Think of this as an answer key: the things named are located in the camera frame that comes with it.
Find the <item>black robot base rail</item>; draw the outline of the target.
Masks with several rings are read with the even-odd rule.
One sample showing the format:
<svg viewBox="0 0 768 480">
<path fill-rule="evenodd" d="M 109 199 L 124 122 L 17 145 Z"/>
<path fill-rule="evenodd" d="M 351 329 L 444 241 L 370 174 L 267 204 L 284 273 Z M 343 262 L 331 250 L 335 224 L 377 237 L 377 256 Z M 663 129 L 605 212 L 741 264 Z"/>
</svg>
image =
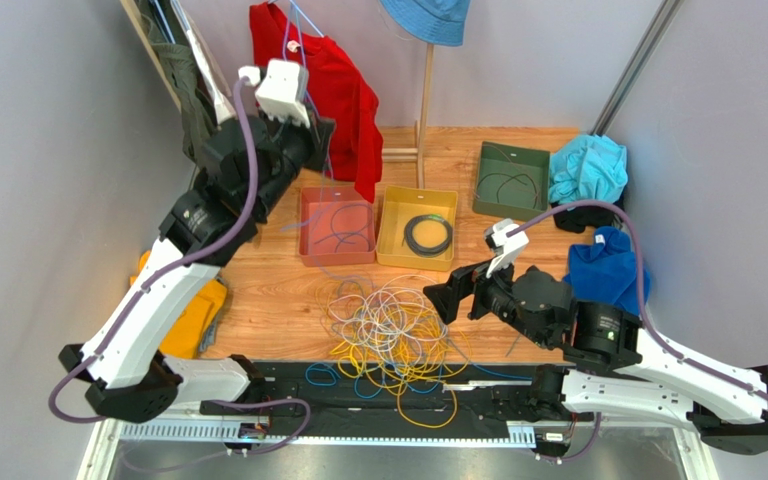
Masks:
<svg viewBox="0 0 768 480">
<path fill-rule="evenodd" d="M 593 426 L 679 428 L 608 414 L 529 421 L 515 410 L 530 370 L 468 367 L 404 386 L 390 368 L 351 378 L 334 364 L 261 362 L 239 409 L 178 405 L 144 423 L 124 422 L 127 440 L 221 443 L 231 449 L 276 444 L 525 448 L 562 456 Z"/>
</svg>

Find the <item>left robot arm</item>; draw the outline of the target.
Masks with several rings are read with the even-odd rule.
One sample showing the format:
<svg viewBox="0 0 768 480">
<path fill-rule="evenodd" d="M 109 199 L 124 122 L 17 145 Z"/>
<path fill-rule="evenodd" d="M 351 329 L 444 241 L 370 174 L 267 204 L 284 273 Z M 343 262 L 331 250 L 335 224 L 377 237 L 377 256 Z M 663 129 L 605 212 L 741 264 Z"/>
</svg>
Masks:
<svg viewBox="0 0 768 480">
<path fill-rule="evenodd" d="M 224 121 L 201 148 L 194 187 L 161 223 L 147 263 L 106 324 L 59 353 L 87 384 L 92 420 L 152 420 L 172 406 L 241 400 L 259 374 L 243 356 L 183 359 L 161 351 L 184 309 L 251 241 L 303 169 L 319 170 L 336 124 L 264 114 Z"/>
</svg>

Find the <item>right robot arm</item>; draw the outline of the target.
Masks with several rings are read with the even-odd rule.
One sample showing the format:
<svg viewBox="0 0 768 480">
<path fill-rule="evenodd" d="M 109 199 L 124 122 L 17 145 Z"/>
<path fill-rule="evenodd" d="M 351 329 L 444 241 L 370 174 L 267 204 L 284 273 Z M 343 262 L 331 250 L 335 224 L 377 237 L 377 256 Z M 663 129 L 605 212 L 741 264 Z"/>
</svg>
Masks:
<svg viewBox="0 0 768 480">
<path fill-rule="evenodd" d="M 749 369 L 671 354 L 642 320 L 610 304 L 579 300 L 570 285 L 535 266 L 520 276 L 489 262 L 454 270 L 424 287 L 443 323 L 470 298 L 471 320 L 492 314 L 535 345 L 561 351 L 565 366 L 536 368 L 515 410 L 529 421 L 608 414 L 694 431 L 717 450 L 768 451 L 768 365 Z"/>
</svg>

